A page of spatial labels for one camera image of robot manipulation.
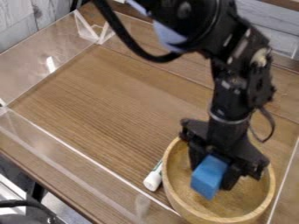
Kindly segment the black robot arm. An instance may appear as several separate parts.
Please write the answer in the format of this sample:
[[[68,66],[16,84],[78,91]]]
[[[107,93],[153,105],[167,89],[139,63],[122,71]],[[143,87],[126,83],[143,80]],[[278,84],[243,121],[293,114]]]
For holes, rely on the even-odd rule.
[[[250,120],[257,111],[270,114],[274,100],[270,40],[239,15],[235,0],[127,0],[154,21],[169,53],[155,56],[137,43],[109,0],[94,0],[129,49],[157,63],[199,53],[210,60],[214,94],[210,120],[182,120],[181,139],[189,144],[193,173],[217,158],[225,164],[217,187],[229,191],[242,177],[261,179],[270,160],[249,141]]]

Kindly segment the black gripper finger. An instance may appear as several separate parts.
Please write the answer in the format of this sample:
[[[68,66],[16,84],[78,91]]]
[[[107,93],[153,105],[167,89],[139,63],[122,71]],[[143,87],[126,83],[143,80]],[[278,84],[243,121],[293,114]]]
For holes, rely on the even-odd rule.
[[[221,189],[225,191],[230,191],[238,183],[241,176],[242,169],[237,164],[233,164],[223,175]]]
[[[211,153],[210,145],[197,145],[194,143],[190,144],[189,155],[191,168],[195,170],[198,165],[202,163],[202,160]]]

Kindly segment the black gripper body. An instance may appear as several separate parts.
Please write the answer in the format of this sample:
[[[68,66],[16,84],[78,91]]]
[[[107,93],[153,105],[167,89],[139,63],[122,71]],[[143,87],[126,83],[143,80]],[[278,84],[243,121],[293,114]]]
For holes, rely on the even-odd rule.
[[[190,144],[210,145],[209,155],[229,161],[229,168],[237,164],[242,169],[241,177],[261,180],[270,159],[249,140],[250,119],[251,115],[238,120],[226,120],[214,114],[207,122],[183,118],[179,137],[189,149]]]

